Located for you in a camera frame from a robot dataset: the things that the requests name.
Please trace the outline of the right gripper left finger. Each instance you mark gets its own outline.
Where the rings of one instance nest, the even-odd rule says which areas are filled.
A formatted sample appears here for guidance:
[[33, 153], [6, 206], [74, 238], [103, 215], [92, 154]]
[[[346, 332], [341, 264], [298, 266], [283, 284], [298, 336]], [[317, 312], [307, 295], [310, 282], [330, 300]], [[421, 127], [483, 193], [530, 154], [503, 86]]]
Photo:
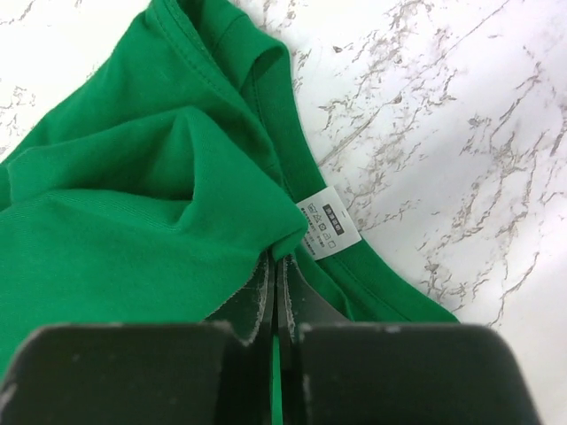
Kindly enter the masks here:
[[34, 331], [1, 387], [4, 424], [268, 424], [273, 262], [204, 321]]

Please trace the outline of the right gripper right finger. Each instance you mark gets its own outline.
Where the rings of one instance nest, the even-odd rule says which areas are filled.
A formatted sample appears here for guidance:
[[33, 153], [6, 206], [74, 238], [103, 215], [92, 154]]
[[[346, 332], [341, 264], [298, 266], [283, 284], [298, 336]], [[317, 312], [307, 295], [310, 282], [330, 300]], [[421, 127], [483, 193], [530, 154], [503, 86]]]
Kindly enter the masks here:
[[353, 322], [291, 258], [276, 272], [286, 424], [537, 424], [516, 359], [491, 329]]

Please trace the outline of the green t shirt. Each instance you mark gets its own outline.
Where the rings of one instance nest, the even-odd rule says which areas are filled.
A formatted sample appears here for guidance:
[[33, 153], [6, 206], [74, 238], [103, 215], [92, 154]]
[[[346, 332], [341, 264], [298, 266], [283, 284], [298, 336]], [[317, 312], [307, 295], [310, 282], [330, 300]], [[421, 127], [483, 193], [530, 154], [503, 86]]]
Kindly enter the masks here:
[[273, 262], [350, 321], [455, 323], [397, 276], [310, 153], [286, 47], [228, 1], [153, 1], [1, 165], [1, 376], [58, 324], [204, 321]]

